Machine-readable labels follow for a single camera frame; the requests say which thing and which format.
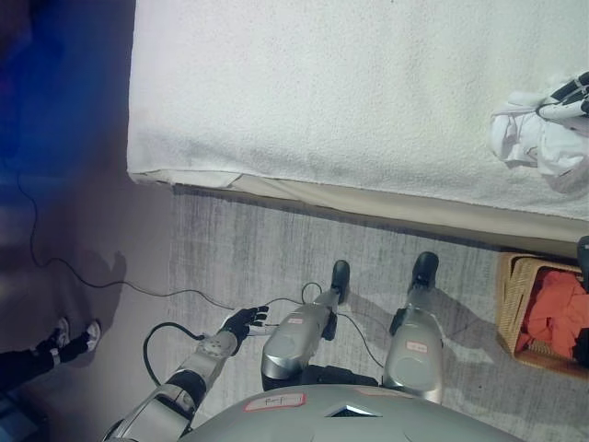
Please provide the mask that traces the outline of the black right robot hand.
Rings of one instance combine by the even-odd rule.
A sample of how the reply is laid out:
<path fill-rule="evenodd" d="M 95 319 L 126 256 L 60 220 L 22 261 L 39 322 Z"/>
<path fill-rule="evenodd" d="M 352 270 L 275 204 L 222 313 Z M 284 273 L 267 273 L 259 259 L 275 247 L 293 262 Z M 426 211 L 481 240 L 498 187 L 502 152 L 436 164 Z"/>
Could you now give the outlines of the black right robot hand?
<path fill-rule="evenodd" d="M 549 121 L 588 117 L 588 73 L 573 77 L 552 92 L 537 108 L 536 114 Z"/>

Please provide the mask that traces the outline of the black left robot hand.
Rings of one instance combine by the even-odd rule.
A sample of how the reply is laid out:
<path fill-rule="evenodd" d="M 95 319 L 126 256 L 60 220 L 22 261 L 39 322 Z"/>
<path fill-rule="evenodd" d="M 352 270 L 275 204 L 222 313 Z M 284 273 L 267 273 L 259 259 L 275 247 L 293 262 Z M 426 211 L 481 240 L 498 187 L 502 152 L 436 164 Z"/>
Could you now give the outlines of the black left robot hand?
<path fill-rule="evenodd" d="M 238 340 L 245 340 L 249 336 L 268 335 L 273 331 L 273 327 L 266 323 L 269 310 L 268 306 L 240 309 L 225 320 L 221 331 L 231 332 Z"/>

